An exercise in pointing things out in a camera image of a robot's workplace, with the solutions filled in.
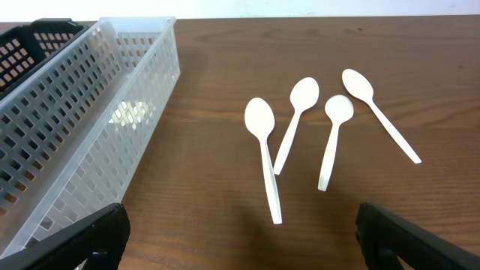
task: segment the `black plastic basket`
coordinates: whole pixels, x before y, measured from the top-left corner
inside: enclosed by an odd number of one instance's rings
[[[0,100],[89,27],[71,19],[39,19],[0,36]]]

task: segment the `brown wooden surface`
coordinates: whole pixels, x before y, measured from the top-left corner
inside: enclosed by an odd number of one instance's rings
[[[480,255],[480,16],[179,20],[175,32],[182,73],[123,200],[120,269],[366,269],[354,236],[364,201]],[[355,115],[324,193],[323,107],[347,95],[345,68],[370,80],[423,163],[349,96]],[[321,94],[277,177],[274,226],[244,112],[251,98],[270,104],[275,159],[303,77]]]

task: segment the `gray basket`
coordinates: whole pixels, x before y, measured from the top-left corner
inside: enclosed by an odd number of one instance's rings
[[[174,18],[105,18],[0,101],[1,257],[119,202],[179,77]]]

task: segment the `white plastic spoon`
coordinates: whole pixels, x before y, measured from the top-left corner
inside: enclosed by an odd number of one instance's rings
[[[412,147],[402,137],[400,132],[393,126],[393,124],[386,118],[385,115],[374,103],[374,89],[368,80],[357,71],[346,69],[342,73],[343,84],[346,90],[355,98],[365,102],[373,111],[375,116],[380,120],[383,127],[388,131],[393,140],[402,148],[402,150],[415,163],[419,164],[422,161],[420,157],[413,151]]]
[[[344,95],[337,94],[325,104],[325,112],[331,119],[331,132],[328,138],[325,154],[323,155],[322,168],[320,169],[320,180],[318,189],[326,191],[332,175],[333,163],[335,162],[335,152],[337,151],[338,130],[340,125],[353,116],[353,104]]]
[[[295,109],[292,121],[286,129],[285,136],[283,137],[280,149],[278,149],[277,158],[275,159],[274,172],[279,175],[287,160],[290,147],[292,146],[293,137],[297,126],[299,125],[300,115],[307,109],[310,109],[318,101],[319,96],[318,84],[315,79],[304,78],[293,87],[290,94],[290,102]]]
[[[275,117],[270,106],[261,98],[255,97],[250,100],[245,109],[245,125],[260,141],[262,152],[263,178],[267,191],[268,205],[274,224],[282,223],[280,200],[278,198],[277,182],[273,173],[272,160],[270,159],[267,139],[275,126]]]

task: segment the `white background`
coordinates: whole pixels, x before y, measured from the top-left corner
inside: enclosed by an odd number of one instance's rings
[[[25,22],[41,17],[80,21],[135,16],[190,19],[455,14],[480,14],[480,0],[5,0],[0,21]]]

